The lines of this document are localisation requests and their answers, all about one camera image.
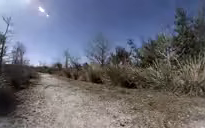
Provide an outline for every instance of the tree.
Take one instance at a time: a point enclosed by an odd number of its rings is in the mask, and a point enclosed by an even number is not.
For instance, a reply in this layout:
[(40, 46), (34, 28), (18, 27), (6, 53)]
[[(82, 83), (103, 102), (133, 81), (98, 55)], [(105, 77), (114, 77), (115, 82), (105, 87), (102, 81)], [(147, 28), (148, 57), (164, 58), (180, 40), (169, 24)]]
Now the tree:
[(11, 25), (11, 17), (2, 17), (3, 21), (6, 24), (6, 29), (4, 32), (0, 31), (0, 73), (2, 72), (2, 64), (3, 64), (3, 57), (6, 55), (6, 50), (7, 50), (7, 34), (9, 33), (9, 28)]
[(131, 53), (128, 52), (125, 48), (117, 46), (115, 48), (115, 52), (111, 53), (109, 57), (109, 61), (112, 64), (119, 65), (119, 64), (130, 64), (131, 63)]
[(12, 64), (26, 64), (26, 60), (24, 59), (25, 53), (25, 46), (22, 43), (17, 42), (12, 49)]
[(92, 62), (104, 66), (107, 62), (109, 51), (110, 42), (102, 34), (99, 34), (89, 43), (86, 56)]
[(64, 58), (65, 58), (65, 68), (67, 69), (69, 67), (69, 61), (70, 61), (70, 53), (68, 50), (65, 50), (64, 52)]

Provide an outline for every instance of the gravel path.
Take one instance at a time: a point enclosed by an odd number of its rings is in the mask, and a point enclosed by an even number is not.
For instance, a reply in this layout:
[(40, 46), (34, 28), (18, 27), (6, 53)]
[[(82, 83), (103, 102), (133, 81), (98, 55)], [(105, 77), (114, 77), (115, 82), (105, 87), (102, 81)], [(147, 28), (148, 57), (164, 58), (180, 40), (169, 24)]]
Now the gravel path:
[(109, 88), (41, 74), (0, 128), (205, 128), (205, 99)]

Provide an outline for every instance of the sky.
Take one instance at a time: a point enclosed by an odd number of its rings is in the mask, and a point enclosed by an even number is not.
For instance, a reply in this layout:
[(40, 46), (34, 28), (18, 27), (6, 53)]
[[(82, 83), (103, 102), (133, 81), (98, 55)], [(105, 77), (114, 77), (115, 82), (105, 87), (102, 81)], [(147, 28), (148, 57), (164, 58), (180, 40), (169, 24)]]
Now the sky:
[(199, 0), (0, 0), (0, 30), (2, 16), (11, 16), (8, 46), (22, 42), (31, 64), (62, 61), (66, 49), (86, 61), (84, 51), (98, 33), (113, 47), (125, 47), (130, 38), (140, 46), (173, 25), (177, 7), (193, 15), (199, 5)]

